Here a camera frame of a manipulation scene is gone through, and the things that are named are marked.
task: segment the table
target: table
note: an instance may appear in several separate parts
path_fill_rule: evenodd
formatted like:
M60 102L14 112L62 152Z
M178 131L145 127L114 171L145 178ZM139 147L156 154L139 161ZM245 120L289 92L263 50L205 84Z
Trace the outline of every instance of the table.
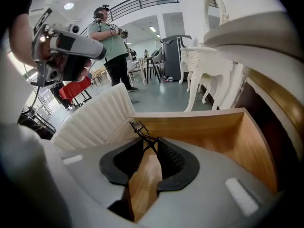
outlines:
M80 106L78 101L75 99L75 97L79 94L82 94L82 96L85 98L84 102L88 101L89 99L92 99L90 94L86 91L88 87L91 86L91 79L86 76L83 81L81 82L70 82L66 86L59 89L59 95L62 99L68 99L70 103L72 103L73 99L77 103L75 107ZM85 92L88 95L88 99L85 97L85 95L82 92Z
M203 73L210 76L222 75L222 80L218 82L217 94L214 96L212 110L216 110L221 104L230 83L230 71L232 61L222 58L216 51L209 47L185 47L181 48L179 83L184 80L184 72L193 72L190 85L190 96L188 107L185 112L190 112L195 101L196 91Z

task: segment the person in background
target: person in background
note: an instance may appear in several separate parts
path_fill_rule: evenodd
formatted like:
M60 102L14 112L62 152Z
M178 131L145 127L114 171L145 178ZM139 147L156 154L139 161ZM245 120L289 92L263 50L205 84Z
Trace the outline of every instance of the person in background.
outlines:
M64 86L65 85L62 82L60 82L56 85L52 85L50 88L50 91L52 92L53 96L57 99L57 101L60 104L62 104L66 110L70 110L70 107L72 107L73 104L70 103L70 101L68 99L62 99L59 94L59 90Z
M148 58L149 57L149 52L147 50L144 51L144 58Z
M130 49L129 49L129 47L128 47L128 45L124 42L124 45L125 45L125 47L127 48L127 52L128 52L128 56L126 57L127 59L127 61L128 60L130 60L130 61L132 61L132 55L131 55L131 53L130 53Z
M103 63L111 77L112 86L119 84L121 80L128 92L137 91L137 88L130 85L126 60L128 51L119 34L119 28L110 29L111 25L106 23L108 10L106 7L99 7L94 11L94 18L96 18L97 14L103 14L103 16L101 21L95 19L95 21L88 26L88 36L100 41L107 49Z
M134 51L134 50L132 50L132 49L130 48L130 53L131 53L131 55L132 55L132 60L136 60L136 59L137 59L137 58L136 58L136 56L137 56L136 51Z

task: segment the ceiling light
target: ceiling light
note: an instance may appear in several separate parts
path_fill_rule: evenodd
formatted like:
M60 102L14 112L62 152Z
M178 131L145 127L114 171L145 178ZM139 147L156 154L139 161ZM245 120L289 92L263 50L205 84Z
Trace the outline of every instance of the ceiling light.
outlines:
M74 3L72 3L72 2L68 2L68 3L64 6L65 10L70 10L72 7L74 7Z
M153 32L156 32L156 30L154 29L153 26L150 26L149 28L150 28L150 30L152 30Z

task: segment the green t-shirt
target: green t-shirt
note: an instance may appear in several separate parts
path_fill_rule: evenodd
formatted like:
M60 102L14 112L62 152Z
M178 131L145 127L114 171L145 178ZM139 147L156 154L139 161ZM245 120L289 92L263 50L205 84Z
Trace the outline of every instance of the green t-shirt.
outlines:
M110 25L107 23L91 23L87 28L87 34L88 36L92 34L93 32L103 32L109 30ZM112 45L112 38L108 37L105 40L100 41L103 46L107 50L107 56L105 57L107 61L110 61L111 59L120 56L122 54L127 54L127 48L125 47L125 44L123 42L123 39L121 36L113 36L113 45Z

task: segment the metal railing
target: metal railing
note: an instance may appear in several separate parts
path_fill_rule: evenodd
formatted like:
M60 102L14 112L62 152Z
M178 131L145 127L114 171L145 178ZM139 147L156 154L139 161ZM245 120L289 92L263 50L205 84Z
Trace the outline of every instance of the metal railing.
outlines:
M211 0L209 6L215 7L215 8L219 8L219 5L218 5L218 3L215 0Z
M148 8L155 5L165 4L165 3L178 3L179 0L127 0L114 7L108 11L107 23L112 23L114 20L132 13L137 10ZM87 27L80 33L83 36L87 36Z

